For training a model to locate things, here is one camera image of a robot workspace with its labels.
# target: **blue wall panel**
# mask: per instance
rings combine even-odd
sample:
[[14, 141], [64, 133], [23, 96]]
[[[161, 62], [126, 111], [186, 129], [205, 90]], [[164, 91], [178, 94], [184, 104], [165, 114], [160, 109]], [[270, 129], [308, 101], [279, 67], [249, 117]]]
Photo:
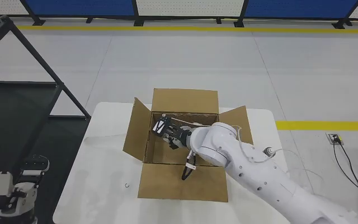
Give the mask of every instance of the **blue wall panel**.
[[131, 0], [27, 0], [37, 15], [133, 16]]
[[247, 17], [343, 18], [357, 0], [249, 0]]

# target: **table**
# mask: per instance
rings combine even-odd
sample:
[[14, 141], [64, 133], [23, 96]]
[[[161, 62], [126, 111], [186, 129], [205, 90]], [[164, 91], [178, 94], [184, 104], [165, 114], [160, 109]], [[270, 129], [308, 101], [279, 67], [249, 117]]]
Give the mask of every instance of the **table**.
[[[96, 106], [55, 210], [55, 223], [289, 223], [228, 175], [228, 203], [137, 198], [142, 162], [122, 151], [132, 106], [112, 102]], [[247, 113], [255, 146], [281, 148], [272, 112], [247, 109]], [[282, 151], [273, 159], [287, 171]]]

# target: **yellow tape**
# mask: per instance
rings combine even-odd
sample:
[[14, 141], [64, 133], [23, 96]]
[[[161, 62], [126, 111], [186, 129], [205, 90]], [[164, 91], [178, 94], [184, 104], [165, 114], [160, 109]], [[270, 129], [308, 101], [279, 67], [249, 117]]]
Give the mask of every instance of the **yellow tape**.
[[81, 30], [81, 31], [204, 31], [204, 32], [295, 32], [311, 34], [358, 34], [356, 29], [299, 29], [262, 27], [195, 27], [195, 26], [17, 26], [21, 30]]
[[277, 130], [358, 130], [358, 122], [276, 121]]

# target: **white floor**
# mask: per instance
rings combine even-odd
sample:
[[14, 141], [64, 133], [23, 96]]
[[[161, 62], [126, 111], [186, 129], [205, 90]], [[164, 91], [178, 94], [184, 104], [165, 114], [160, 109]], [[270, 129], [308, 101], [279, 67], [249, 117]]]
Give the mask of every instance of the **white floor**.
[[[106, 20], [93, 23], [132, 25]], [[231, 23], [225, 21], [223, 26], [232, 26]], [[61, 24], [55, 20], [48, 20], [45, 25], [52, 24], [85, 25], [84, 21]], [[255, 21], [247, 22], [246, 26], [331, 28], [327, 22]], [[144, 103], [151, 103], [153, 88], [199, 88], [218, 90], [222, 107], [247, 105], [269, 109], [276, 120], [358, 120], [358, 35], [176, 31], [23, 33], [90, 113], [101, 101], [133, 102], [136, 96]], [[0, 80], [51, 81], [12, 34], [0, 41], [0, 52]], [[66, 96], [61, 96], [53, 114], [80, 112]], [[294, 180], [311, 192], [358, 212], [358, 188], [340, 172], [325, 131], [279, 131], [279, 134], [284, 149], [300, 155], [297, 158], [285, 152]], [[357, 133], [340, 134], [358, 173]], [[348, 172], [343, 153], [338, 153], [338, 159]]]

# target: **open cardboard box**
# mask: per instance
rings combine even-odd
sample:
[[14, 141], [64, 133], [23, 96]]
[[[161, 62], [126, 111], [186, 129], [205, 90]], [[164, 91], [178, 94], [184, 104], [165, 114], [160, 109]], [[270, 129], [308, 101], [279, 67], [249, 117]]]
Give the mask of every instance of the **open cardboard box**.
[[188, 149], [172, 150], [152, 132], [164, 113], [191, 123], [212, 125], [220, 121], [238, 125], [242, 128], [242, 141], [253, 144], [246, 107], [219, 114], [217, 91], [155, 88], [152, 111], [135, 98], [123, 146], [124, 152], [143, 161], [138, 198], [227, 202], [226, 174], [222, 167], [197, 156], [196, 170], [186, 180], [181, 179]]

